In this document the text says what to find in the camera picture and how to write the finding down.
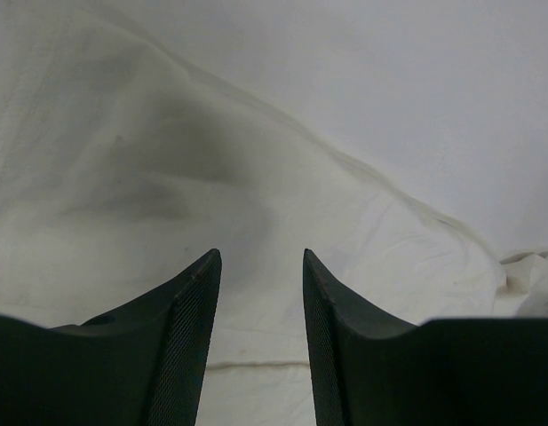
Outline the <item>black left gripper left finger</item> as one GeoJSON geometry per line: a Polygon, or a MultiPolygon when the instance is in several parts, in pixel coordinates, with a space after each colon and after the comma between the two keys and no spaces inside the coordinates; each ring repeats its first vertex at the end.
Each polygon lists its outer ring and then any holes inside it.
{"type": "Polygon", "coordinates": [[[80,325],[0,315],[0,425],[192,425],[221,279],[212,249],[80,325]]]}

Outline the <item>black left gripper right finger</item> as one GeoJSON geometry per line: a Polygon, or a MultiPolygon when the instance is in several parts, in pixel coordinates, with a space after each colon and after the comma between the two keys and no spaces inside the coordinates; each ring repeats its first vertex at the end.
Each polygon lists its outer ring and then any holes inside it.
{"type": "Polygon", "coordinates": [[[548,319],[415,326],[341,283],[311,250],[303,300],[320,425],[548,425],[548,319]]]}

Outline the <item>white t-shirt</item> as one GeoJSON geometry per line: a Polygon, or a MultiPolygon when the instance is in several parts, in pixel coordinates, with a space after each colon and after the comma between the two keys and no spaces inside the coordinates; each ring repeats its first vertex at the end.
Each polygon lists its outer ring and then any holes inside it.
{"type": "Polygon", "coordinates": [[[311,249],[412,323],[548,316],[548,1],[0,1],[0,313],[223,259],[197,423],[311,425],[311,249]]]}

